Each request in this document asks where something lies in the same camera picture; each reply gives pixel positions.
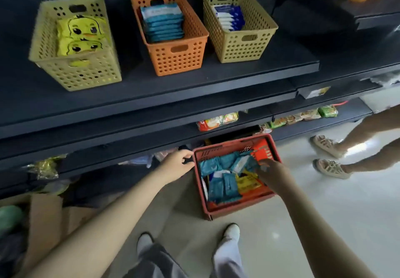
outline hand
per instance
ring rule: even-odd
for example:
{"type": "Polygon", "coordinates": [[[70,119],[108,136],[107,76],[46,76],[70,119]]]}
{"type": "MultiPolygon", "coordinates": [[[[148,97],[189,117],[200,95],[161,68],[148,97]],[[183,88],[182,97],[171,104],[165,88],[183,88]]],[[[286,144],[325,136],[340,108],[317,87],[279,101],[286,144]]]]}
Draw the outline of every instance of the hand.
{"type": "Polygon", "coordinates": [[[263,159],[259,161],[259,164],[266,165],[268,168],[266,171],[258,169],[258,177],[279,196],[297,187],[290,170],[282,163],[271,159],[263,159]]]}
{"type": "Polygon", "coordinates": [[[157,168],[157,174],[165,184],[179,179],[194,167],[194,162],[183,164],[185,159],[191,158],[192,155],[193,152],[187,149],[170,153],[157,168]]]}

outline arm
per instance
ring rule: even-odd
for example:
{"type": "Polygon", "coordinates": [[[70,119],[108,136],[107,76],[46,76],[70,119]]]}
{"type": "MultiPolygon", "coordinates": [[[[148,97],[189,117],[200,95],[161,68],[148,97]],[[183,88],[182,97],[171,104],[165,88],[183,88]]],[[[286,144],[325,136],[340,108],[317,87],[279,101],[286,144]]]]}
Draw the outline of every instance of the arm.
{"type": "Polygon", "coordinates": [[[101,277],[159,190],[194,166],[194,162],[183,164],[192,154],[181,150],[168,155],[157,169],[71,234],[23,277],[101,277]]]}
{"type": "Polygon", "coordinates": [[[288,168],[269,159],[260,164],[269,166],[258,174],[285,203],[316,278],[376,277],[319,215],[288,168]]]}

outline basket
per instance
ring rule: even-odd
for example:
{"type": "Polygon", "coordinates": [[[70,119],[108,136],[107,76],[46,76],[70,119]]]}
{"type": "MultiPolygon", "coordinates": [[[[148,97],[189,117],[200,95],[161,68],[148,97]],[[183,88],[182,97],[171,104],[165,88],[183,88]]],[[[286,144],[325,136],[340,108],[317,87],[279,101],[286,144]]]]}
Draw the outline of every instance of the basket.
{"type": "Polygon", "coordinates": [[[278,27],[256,0],[203,0],[203,12],[221,63],[258,60],[278,27]],[[242,30],[224,30],[211,10],[215,4],[239,5],[246,21],[242,30]]]}
{"type": "Polygon", "coordinates": [[[233,153],[235,151],[248,151],[248,150],[252,149],[252,146],[255,145],[256,143],[258,143],[259,140],[262,138],[265,138],[267,140],[267,143],[269,145],[269,148],[272,152],[274,159],[279,162],[282,162],[282,160],[280,159],[280,157],[277,153],[275,143],[270,134],[253,135],[251,137],[232,140],[232,141],[226,141],[226,142],[219,143],[219,144],[208,145],[208,146],[196,148],[193,150],[193,152],[194,152],[193,160],[195,163],[194,171],[196,174],[196,183],[197,183],[197,187],[198,187],[198,191],[199,191],[199,195],[200,195],[200,199],[201,199],[201,203],[202,203],[202,207],[203,207],[203,212],[209,220],[230,214],[237,210],[241,210],[250,205],[253,205],[253,204],[256,204],[263,200],[266,200],[268,198],[271,198],[275,195],[275,193],[272,190],[270,190],[268,187],[265,187],[265,190],[263,190],[263,192],[260,192],[259,195],[252,196],[250,199],[247,199],[247,200],[241,199],[236,202],[222,204],[220,207],[218,207],[216,210],[213,210],[213,211],[209,211],[207,209],[207,202],[204,197],[203,186],[202,186],[202,181],[201,181],[200,162],[214,158],[214,157],[227,155],[227,154],[233,153]]]}
{"type": "Polygon", "coordinates": [[[158,76],[198,69],[203,62],[208,31],[187,0],[131,0],[143,42],[147,46],[151,61],[158,76]],[[149,44],[142,29],[140,7],[160,3],[176,2],[181,9],[184,37],[178,40],[149,44]]]}
{"type": "Polygon", "coordinates": [[[68,91],[106,85],[122,80],[104,0],[54,0],[40,3],[29,60],[43,68],[68,91]],[[57,56],[57,20],[85,14],[106,18],[110,45],[90,53],[57,56]]]}

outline shoe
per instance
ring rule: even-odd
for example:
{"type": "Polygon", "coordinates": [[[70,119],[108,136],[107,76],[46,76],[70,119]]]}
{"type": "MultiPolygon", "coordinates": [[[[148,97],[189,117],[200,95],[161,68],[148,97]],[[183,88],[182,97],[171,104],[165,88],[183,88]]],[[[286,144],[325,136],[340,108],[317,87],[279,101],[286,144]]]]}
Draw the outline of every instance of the shoe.
{"type": "Polygon", "coordinates": [[[318,146],[320,149],[323,149],[324,151],[328,152],[332,156],[334,156],[336,159],[339,159],[343,157],[346,152],[345,151],[338,151],[335,148],[335,144],[337,142],[333,141],[332,139],[325,138],[323,135],[316,135],[311,138],[313,143],[318,146]]]}
{"type": "Polygon", "coordinates": [[[228,225],[224,232],[224,238],[225,239],[232,239],[236,242],[239,242],[240,238],[240,228],[236,223],[231,223],[228,225]]]}
{"type": "Polygon", "coordinates": [[[316,169],[327,176],[339,178],[339,179],[348,179],[351,176],[351,173],[348,174],[346,173],[343,169],[340,163],[336,161],[330,161],[330,160],[322,160],[322,159],[316,159],[314,160],[314,164],[316,169]]]}
{"type": "Polygon", "coordinates": [[[147,251],[154,244],[153,237],[147,232],[140,235],[137,241],[136,253],[138,256],[147,251]]]}

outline person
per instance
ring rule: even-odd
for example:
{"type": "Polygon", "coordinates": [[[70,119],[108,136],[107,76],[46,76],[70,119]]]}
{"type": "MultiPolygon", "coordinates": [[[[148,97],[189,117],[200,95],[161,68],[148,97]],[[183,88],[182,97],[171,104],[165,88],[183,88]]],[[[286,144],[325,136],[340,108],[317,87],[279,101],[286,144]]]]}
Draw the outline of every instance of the person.
{"type": "MultiPolygon", "coordinates": [[[[339,159],[350,148],[366,142],[375,134],[396,128],[400,128],[400,104],[364,118],[341,142],[335,142],[323,135],[312,137],[312,142],[339,159]]],[[[400,161],[400,138],[385,145],[377,154],[353,164],[343,165],[326,159],[316,159],[314,164],[322,174],[348,179],[355,172],[380,171],[393,166],[398,161],[400,161]]]]}
{"type": "MultiPolygon", "coordinates": [[[[31,271],[21,276],[101,277],[158,191],[193,168],[193,162],[183,164],[184,159],[192,155],[193,152],[188,150],[168,155],[158,168],[82,225],[31,271]]],[[[285,203],[315,277],[375,277],[318,214],[287,167],[269,159],[260,164],[268,166],[266,172],[258,170],[258,174],[285,203]]],[[[238,248],[239,236],[239,227],[236,224],[229,225],[213,256],[213,277],[246,277],[238,248]]],[[[160,244],[154,243],[148,233],[139,237],[137,251],[139,263],[125,275],[126,278],[187,277],[168,252],[160,244]]]]}

